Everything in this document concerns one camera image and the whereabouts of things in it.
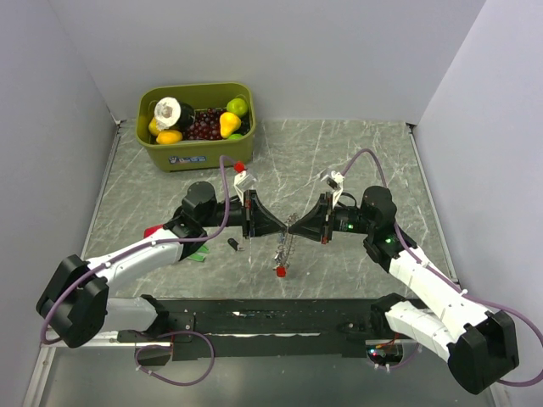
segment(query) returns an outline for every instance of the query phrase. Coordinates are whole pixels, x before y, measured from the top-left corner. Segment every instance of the small black object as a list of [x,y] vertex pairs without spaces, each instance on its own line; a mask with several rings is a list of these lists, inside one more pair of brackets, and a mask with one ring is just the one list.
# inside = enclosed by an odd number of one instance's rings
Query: small black object
[[227,241],[231,248],[238,251],[239,243],[236,241],[236,239],[230,237]]

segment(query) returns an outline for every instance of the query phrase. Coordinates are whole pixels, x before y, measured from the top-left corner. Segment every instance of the green apple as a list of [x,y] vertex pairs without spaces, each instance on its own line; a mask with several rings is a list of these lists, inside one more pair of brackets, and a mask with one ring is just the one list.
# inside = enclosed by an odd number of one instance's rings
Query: green apple
[[227,104],[227,111],[234,113],[237,117],[244,117],[248,110],[249,106],[247,106],[247,102],[245,102],[242,98],[232,99]]

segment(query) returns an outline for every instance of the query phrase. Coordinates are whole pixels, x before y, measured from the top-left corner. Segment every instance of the plastic bin label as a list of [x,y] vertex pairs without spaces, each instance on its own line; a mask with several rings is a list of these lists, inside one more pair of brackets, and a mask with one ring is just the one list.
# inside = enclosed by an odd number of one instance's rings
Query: plastic bin label
[[170,164],[190,164],[190,163],[204,163],[206,160],[204,155],[199,155],[197,157],[177,157],[176,155],[171,155],[168,158]]

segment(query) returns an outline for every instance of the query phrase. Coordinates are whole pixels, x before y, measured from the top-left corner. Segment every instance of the yellow pear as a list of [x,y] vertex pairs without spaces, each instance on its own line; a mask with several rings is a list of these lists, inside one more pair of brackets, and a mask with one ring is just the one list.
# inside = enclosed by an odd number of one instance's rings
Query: yellow pear
[[239,119],[234,113],[230,112],[221,114],[219,122],[221,123],[222,138],[228,138],[241,126],[241,119]]

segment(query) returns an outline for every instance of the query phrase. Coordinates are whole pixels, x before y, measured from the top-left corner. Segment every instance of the olive green plastic bin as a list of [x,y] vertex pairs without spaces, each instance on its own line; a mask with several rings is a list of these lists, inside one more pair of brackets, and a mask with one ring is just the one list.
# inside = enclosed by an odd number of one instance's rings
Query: olive green plastic bin
[[[176,144],[156,144],[148,130],[154,106],[165,97],[190,104],[195,110],[225,108],[234,98],[243,98],[249,105],[249,132],[238,140],[182,141]],[[255,107],[251,91],[240,83],[206,83],[198,85],[158,87],[143,95],[137,116],[136,139],[145,147],[157,167],[166,172],[198,170],[219,166],[219,157],[229,155],[247,163],[253,155],[255,140]]]

